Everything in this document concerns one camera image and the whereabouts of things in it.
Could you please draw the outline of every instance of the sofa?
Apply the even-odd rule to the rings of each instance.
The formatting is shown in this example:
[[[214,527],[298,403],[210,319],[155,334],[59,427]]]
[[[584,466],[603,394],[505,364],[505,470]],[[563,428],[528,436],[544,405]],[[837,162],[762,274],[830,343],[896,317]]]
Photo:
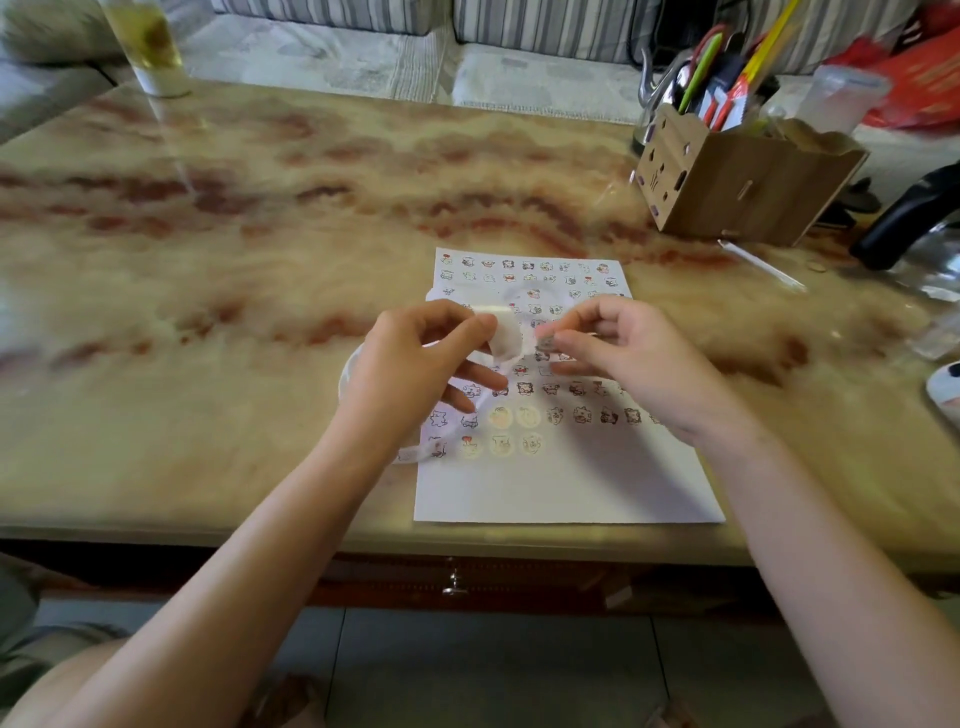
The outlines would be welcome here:
[[[159,0],[197,78],[620,124],[638,114],[628,35],[634,53],[648,43],[662,1],[685,0]],[[784,105],[805,91],[797,74],[855,37],[892,43],[919,1],[809,0],[782,56]],[[784,2],[750,0],[747,18],[744,2],[727,0],[725,19],[756,38]],[[12,103],[8,77],[18,89]],[[131,78],[122,58],[0,63],[0,141]],[[868,172],[884,173],[883,199],[941,166],[944,144],[955,146],[866,128],[857,138],[873,152]],[[948,153],[957,156],[953,146]]]

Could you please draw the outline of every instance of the left hand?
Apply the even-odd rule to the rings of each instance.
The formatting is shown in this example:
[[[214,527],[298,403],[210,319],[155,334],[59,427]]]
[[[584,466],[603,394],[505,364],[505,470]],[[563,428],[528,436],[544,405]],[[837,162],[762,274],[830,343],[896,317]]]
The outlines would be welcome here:
[[[438,401],[474,412],[467,395],[448,382],[456,376],[491,389],[507,387],[505,376],[467,361],[495,332],[494,316],[474,315],[453,301],[384,311],[367,334],[334,423],[358,427],[396,449]]]

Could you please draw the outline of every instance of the white mouse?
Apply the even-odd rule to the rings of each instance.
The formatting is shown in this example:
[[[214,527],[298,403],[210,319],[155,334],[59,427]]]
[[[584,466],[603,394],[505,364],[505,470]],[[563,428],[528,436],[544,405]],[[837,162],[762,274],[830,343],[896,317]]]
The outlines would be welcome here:
[[[926,381],[926,393],[944,416],[960,429],[960,361],[941,367]]]

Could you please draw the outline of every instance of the right hand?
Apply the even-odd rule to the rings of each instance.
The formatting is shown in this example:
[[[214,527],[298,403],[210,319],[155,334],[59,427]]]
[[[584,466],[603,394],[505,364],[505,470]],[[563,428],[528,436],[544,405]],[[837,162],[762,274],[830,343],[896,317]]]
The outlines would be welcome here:
[[[616,379],[688,445],[756,424],[723,376],[655,306],[597,296],[538,327],[538,338],[549,334],[558,351],[575,359],[551,364],[555,374]]]

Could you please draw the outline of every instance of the cardboard pen holder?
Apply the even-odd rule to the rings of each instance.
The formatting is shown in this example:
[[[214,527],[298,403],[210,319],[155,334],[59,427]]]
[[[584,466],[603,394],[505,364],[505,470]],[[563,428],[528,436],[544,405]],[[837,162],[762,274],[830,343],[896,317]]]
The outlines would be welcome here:
[[[787,138],[711,132],[696,114],[657,111],[636,181],[661,232],[794,245],[867,151],[841,133],[778,122]]]

